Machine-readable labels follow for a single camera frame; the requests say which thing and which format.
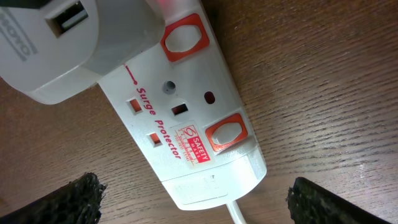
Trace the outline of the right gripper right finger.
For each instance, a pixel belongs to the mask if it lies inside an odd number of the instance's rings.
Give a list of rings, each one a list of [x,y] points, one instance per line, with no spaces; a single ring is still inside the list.
[[[295,224],[390,224],[304,177],[295,179],[286,202]]]

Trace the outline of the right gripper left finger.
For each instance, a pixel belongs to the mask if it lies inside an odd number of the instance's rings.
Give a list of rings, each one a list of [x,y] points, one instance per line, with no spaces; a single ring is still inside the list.
[[[52,193],[1,217],[1,223],[96,224],[106,186],[97,175],[85,173]]]

